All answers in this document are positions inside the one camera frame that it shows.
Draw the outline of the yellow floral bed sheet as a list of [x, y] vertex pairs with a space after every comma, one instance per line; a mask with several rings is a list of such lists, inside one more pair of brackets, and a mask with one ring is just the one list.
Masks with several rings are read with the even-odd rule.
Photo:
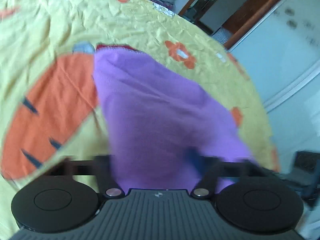
[[253, 82], [197, 26], [149, 0], [1, 0], [1, 239], [18, 231], [19, 189], [66, 156], [106, 152], [92, 72], [107, 44], [146, 52], [199, 83], [231, 111], [258, 163], [279, 171]]

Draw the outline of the brown wooden door frame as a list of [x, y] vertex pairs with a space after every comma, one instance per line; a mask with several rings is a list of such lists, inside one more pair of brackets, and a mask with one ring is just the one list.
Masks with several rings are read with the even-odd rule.
[[244, 37], [280, 0], [176, 0], [179, 16], [217, 38], [225, 33], [221, 43], [226, 49]]

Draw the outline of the white wardrobe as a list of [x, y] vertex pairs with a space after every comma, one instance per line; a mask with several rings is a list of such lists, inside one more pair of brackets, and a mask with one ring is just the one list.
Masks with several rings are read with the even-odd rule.
[[281, 0], [229, 51], [271, 112], [319, 74], [319, 0]]

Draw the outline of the purple sweater with red trim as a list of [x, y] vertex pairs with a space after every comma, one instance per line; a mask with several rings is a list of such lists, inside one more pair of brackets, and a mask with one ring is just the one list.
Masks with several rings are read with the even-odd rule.
[[192, 190], [201, 176], [190, 150], [228, 162], [252, 160], [230, 111], [150, 55], [124, 47], [99, 49], [93, 79], [112, 174], [124, 191]]

